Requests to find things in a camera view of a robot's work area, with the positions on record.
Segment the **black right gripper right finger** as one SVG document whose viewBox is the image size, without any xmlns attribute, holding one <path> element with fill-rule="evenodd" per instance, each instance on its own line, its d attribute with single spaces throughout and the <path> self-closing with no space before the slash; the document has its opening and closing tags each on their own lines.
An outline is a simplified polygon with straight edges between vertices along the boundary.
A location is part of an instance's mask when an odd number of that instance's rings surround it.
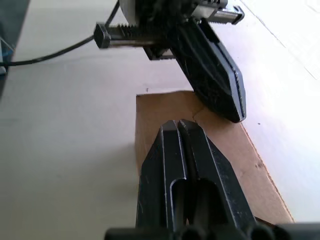
<svg viewBox="0 0 320 240">
<path fill-rule="evenodd" d="M 195 122 L 180 120 L 187 166 L 187 219 L 204 230 L 228 225 L 246 232 L 257 221 L 228 159 Z"/>
</svg>

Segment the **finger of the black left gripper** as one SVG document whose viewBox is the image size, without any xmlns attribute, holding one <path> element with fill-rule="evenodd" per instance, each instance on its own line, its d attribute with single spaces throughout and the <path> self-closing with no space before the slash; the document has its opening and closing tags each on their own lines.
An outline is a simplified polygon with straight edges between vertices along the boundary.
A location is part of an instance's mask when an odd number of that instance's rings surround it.
<svg viewBox="0 0 320 240">
<path fill-rule="evenodd" d="M 213 51 L 200 23 L 184 22 L 175 26 L 170 31 L 170 47 L 196 96 L 208 109 L 224 117 L 216 106 L 222 93 L 216 83 Z"/>
<path fill-rule="evenodd" d="M 242 122 L 247 117 L 243 75 L 209 22 L 202 19 L 199 27 L 213 52 L 217 71 L 215 82 L 222 93 L 221 99 L 215 104 L 218 113 L 231 122 Z"/>
</svg>

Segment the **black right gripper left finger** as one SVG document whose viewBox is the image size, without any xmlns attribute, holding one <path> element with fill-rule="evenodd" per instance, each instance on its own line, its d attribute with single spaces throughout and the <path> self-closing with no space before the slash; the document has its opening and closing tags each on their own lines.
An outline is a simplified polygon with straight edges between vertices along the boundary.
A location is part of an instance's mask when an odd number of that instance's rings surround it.
<svg viewBox="0 0 320 240">
<path fill-rule="evenodd" d="M 136 226 L 173 232 L 185 222 L 187 166 L 175 121 L 164 123 L 140 170 Z"/>
</svg>

